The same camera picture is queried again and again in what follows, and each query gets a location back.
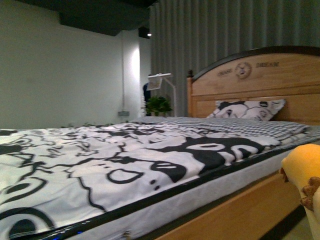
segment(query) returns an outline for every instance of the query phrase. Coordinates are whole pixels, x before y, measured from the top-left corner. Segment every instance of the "gray curtain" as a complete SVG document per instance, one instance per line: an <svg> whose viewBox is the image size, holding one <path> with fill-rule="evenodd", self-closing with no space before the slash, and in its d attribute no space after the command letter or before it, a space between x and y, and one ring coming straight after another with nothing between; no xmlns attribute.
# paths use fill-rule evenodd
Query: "gray curtain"
<svg viewBox="0 0 320 240"><path fill-rule="evenodd" d="M186 116L188 69L255 48L320 47L320 0L159 0L150 31L152 74L173 74L177 114ZM165 82L152 95L173 100Z"/></svg>

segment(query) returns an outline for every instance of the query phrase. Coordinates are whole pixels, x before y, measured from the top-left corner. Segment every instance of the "black and white cartoon bedsheet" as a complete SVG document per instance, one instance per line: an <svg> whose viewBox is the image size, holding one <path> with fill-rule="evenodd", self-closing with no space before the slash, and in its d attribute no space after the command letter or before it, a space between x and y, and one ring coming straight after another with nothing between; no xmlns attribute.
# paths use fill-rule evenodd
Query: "black and white cartoon bedsheet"
<svg viewBox="0 0 320 240"><path fill-rule="evenodd" d="M280 148L289 138L282 130L278 137L276 130L242 133L236 119L225 126L216 119L150 119L0 130L0 239L85 221ZM291 135L304 134L307 126L295 127Z"/></svg>

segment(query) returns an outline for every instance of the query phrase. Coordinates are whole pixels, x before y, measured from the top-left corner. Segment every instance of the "wooden headboard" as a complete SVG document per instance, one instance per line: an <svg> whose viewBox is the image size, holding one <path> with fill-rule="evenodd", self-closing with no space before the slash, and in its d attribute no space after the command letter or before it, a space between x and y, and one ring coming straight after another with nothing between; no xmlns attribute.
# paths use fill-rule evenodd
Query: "wooden headboard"
<svg viewBox="0 0 320 240"><path fill-rule="evenodd" d="M320 125L320 48L272 46L234 54L187 78L188 115L205 118L222 101L285 99L272 119Z"/></svg>

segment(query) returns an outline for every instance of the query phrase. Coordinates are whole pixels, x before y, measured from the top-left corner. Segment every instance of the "wall outlet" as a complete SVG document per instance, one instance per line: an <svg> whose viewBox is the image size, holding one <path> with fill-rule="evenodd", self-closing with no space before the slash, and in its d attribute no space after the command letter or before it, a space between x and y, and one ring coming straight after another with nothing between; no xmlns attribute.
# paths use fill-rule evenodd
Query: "wall outlet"
<svg viewBox="0 0 320 240"><path fill-rule="evenodd" d="M118 116L119 117L128 117L128 116L130 116L130 112L129 111L118 111Z"/></svg>

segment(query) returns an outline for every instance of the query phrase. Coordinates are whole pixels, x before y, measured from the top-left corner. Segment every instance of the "potted plant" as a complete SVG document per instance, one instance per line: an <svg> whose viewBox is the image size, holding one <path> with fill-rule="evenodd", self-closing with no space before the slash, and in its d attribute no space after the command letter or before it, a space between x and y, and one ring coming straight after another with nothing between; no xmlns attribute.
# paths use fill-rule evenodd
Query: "potted plant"
<svg viewBox="0 0 320 240"><path fill-rule="evenodd" d="M159 116L160 113L165 115L166 112L172 111L172 108L170 107L170 102L165 97L152 96L146 103L145 110L147 114Z"/></svg>

